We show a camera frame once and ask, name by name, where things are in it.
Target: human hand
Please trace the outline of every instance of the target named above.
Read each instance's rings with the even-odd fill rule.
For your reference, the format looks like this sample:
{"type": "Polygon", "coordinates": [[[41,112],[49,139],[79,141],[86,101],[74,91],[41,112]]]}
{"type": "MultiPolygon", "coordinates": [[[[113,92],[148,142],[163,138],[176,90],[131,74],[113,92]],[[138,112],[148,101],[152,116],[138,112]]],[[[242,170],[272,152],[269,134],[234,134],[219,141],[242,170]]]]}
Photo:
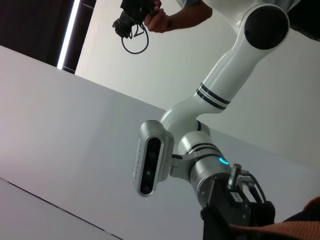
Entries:
{"type": "Polygon", "coordinates": [[[161,1],[155,1],[154,11],[157,13],[154,16],[148,14],[144,19],[144,25],[150,32],[164,33],[168,30],[170,24],[169,16],[165,13],[161,7],[161,1]]]}

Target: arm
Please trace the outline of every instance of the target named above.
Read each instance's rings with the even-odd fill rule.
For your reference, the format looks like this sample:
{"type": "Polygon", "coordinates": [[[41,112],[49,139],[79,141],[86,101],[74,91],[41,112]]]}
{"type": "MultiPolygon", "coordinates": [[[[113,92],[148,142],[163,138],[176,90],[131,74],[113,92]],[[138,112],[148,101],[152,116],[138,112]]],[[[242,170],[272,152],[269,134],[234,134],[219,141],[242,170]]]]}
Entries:
{"type": "Polygon", "coordinates": [[[211,16],[212,8],[201,1],[169,16],[172,24],[167,31],[192,28],[209,19],[211,16]]]}
{"type": "Polygon", "coordinates": [[[212,16],[212,8],[206,5],[203,1],[185,7],[174,15],[168,16],[161,8],[161,2],[155,2],[155,11],[158,13],[152,17],[147,15],[144,24],[150,32],[164,33],[176,29],[191,28],[204,22],[212,16]]]}

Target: black joint cap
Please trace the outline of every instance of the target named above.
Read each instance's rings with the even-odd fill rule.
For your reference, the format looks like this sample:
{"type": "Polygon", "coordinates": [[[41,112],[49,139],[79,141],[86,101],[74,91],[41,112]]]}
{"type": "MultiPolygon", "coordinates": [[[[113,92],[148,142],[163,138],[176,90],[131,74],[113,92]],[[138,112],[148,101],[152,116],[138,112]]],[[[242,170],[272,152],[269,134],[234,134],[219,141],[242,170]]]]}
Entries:
{"type": "Polygon", "coordinates": [[[246,40],[255,48],[269,50],[278,46],[289,31],[286,13],[276,6],[262,6],[254,10],[244,25],[246,40]]]}

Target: robotic arm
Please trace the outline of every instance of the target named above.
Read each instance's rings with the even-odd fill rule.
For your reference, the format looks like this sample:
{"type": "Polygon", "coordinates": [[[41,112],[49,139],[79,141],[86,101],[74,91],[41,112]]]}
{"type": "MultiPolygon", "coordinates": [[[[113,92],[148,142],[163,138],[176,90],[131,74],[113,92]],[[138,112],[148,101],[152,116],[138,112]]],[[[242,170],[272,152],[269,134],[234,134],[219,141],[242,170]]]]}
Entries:
{"type": "MultiPolygon", "coordinates": [[[[248,209],[252,205],[239,180],[240,175],[249,176],[250,173],[242,170],[239,164],[229,165],[213,144],[209,128],[197,121],[197,117],[218,114],[227,108],[257,63],[285,41],[290,29],[289,18],[272,4],[250,0],[241,4],[234,0],[213,1],[237,31],[235,44],[193,96],[170,108],[160,121],[142,124],[133,182],[141,196],[149,197],[157,183],[169,174],[184,179],[191,183],[202,207],[215,206],[229,224],[252,226],[257,222],[249,220],[253,212],[248,209]],[[173,154],[175,144],[177,154],[173,154]]],[[[255,191],[252,195],[257,203],[262,202],[255,191]]]]}

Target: orange fabric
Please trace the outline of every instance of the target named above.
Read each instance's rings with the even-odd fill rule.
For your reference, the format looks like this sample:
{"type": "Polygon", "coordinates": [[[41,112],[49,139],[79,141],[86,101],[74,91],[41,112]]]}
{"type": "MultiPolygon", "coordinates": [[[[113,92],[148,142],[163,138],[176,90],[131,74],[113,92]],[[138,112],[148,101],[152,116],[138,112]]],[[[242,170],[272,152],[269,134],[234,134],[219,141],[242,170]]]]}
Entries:
{"type": "Polygon", "coordinates": [[[260,227],[230,225],[230,228],[239,234],[259,232],[285,235],[300,240],[320,240],[320,222],[318,221],[287,221],[260,227]]]}

